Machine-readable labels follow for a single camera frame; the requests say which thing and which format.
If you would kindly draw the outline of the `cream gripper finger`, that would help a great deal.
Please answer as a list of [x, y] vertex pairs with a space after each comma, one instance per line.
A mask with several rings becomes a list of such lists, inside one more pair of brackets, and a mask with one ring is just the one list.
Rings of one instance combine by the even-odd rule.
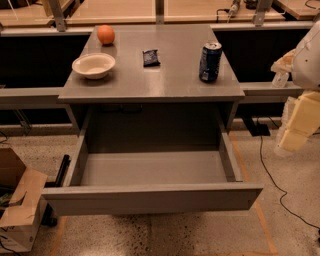
[[320, 92], [304, 91], [298, 98], [289, 97], [284, 105], [281, 126], [276, 137], [275, 153], [291, 155], [300, 150], [320, 127]]

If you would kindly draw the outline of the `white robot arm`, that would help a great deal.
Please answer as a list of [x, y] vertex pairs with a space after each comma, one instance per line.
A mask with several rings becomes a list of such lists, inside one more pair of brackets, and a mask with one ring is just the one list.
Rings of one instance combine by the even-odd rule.
[[292, 76], [304, 92], [285, 103], [275, 152], [289, 156], [300, 150], [320, 127], [320, 21], [317, 21], [296, 48], [273, 63], [272, 84], [283, 87]]

